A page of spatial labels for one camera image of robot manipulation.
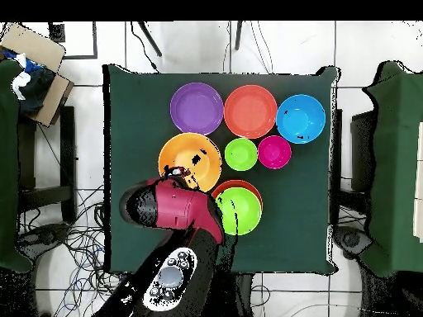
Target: tiled floor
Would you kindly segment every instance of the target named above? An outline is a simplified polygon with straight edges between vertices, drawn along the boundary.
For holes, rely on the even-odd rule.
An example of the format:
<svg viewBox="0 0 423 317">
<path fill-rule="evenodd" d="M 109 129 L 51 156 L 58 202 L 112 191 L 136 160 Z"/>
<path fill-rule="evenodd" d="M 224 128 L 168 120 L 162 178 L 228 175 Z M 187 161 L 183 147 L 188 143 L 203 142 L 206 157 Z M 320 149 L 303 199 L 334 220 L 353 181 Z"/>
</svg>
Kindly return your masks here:
<svg viewBox="0 0 423 317">
<path fill-rule="evenodd" d="M 28 23 L 41 34 L 48 33 L 46 24 Z M 163 53 L 159 58 L 134 23 L 134 31 L 145 44 L 146 54 L 161 73 L 199 73 L 230 71 L 227 21 L 151 22 L 148 29 Z M 75 107 L 77 127 L 77 187 L 82 199 L 93 194 L 103 184 L 103 103 L 102 64 L 119 64 L 138 73 L 154 72 L 145 57 L 141 43 L 131 33 L 130 22 L 97 22 L 97 35 L 89 32 L 92 22 L 65 22 L 67 55 L 93 54 L 97 42 L 96 59 L 66 59 L 59 73 L 75 83 L 67 104 Z M 311 74 L 320 67 L 335 65 L 341 69 L 338 83 L 337 107 L 343 113 L 342 179 L 343 188 L 350 187 L 351 147 L 349 122 L 352 115 L 373 108 L 370 99 L 361 91 L 372 81 L 378 64 L 387 59 L 401 60 L 409 69 L 423 69 L 423 22 L 390 21 L 254 21 L 243 25 L 240 49 L 235 47 L 236 21 L 232 22 L 232 73 L 266 73 L 260 60 L 257 40 L 268 70 L 275 73 Z M 272 55 L 272 65 L 266 45 Z M 59 125 L 45 128 L 52 147 L 59 155 Z M 37 186 L 59 183 L 59 165 L 44 136 L 36 133 Z M 102 191 L 90 197 L 89 203 L 103 198 Z M 42 208 L 36 223 L 58 222 L 58 206 Z M 95 225 L 93 216 L 81 218 L 78 225 Z M 314 274 L 266 273 L 257 274 L 254 285 L 270 291 L 252 292 L 255 317 L 357 317 L 361 303 L 361 279 L 356 262 L 346 260 L 341 251 L 333 248 L 333 259 L 339 271 L 330 276 Z M 40 262 L 36 278 L 40 310 L 65 317 L 68 310 L 62 300 L 69 298 L 65 290 L 75 270 L 74 260 L 66 248 L 59 247 L 47 253 Z M 86 317 L 102 304 L 94 291 L 81 291 L 80 313 L 69 317 Z"/>
</svg>

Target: lime green bowl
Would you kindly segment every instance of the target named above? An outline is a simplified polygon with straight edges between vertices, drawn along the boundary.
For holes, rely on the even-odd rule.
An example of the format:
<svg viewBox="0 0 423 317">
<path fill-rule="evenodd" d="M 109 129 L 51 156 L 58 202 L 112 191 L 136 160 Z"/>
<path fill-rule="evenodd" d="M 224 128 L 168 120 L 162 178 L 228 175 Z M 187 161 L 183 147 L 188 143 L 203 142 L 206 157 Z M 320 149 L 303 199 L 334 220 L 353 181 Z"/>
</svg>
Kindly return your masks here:
<svg viewBox="0 0 423 317">
<path fill-rule="evenodd" d="M 261 205 L 257 196 L 243 187 L 224 190 L 216 198 L 227 234 L 248 234 L 259 224 Z"/>
<path fill-rule="evenodd" d="M 239 172 L 251 169 L 258 157 L 257 147 L 248 139 L 234 139 L 225 147 L 225 161 Z"/>
</svg>

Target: blue bowl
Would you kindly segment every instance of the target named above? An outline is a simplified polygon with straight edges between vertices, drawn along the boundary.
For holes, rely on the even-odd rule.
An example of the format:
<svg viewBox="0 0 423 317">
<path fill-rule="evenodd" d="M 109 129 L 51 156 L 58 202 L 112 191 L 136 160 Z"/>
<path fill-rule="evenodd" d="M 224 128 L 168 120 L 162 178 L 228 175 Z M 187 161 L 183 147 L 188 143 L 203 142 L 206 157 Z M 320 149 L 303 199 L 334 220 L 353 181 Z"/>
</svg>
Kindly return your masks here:
<svg viewBox="0 0 423 317">
<path fill-rule="evenodd" d="M 325 110 L 308 95 L 294 95 L 283 101 L 276 115 L 279 134 L 293 144 L 307 144 L 325 127 Z"/>
</svg>

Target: red bowl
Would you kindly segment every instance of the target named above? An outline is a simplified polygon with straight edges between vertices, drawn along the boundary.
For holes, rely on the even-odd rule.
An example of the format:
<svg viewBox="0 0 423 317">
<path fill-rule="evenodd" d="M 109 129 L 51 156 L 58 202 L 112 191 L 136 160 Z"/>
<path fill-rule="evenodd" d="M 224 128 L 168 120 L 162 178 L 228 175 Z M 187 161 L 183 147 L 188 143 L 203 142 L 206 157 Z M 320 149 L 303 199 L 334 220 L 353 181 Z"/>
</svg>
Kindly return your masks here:
<svg viewBox="0 0 423 317">
<path fill-rule="evenodd" d="M 228 180 L 223 183 L 221 183 L 218 187 L 215 188 L 215 190 L 211 193 L 211 196 L 216 199 L 217 196 L 219 196 L 224 190 L 227 190 L 228 188 L 232 187 L 242 187 L 246 190 L 252 191 L 255 196 L 259 199 L 261 210 L 263 210 L 263 201 L 261 199 L 261 195 L 257 188 L 255 188 L 253 185 L 251 185 L 249 182 L 244 180 Z"/>
</svg>

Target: magenta bowl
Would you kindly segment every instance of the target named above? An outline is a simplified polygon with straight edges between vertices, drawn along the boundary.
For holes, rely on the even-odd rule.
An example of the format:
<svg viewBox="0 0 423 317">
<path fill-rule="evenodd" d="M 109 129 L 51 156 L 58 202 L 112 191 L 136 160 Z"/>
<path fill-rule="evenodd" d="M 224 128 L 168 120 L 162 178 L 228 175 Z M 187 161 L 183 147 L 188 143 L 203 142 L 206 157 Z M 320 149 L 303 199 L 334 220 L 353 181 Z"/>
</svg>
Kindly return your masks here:
<svg viewBox="0 0 423 317">
<path fill-rule="evenodd" d="M 284 167 L 291 158 L 291 146 L 283 137 L 268 136 L 259 144 L 259 161 L 269 169 Z"/>
</svg>

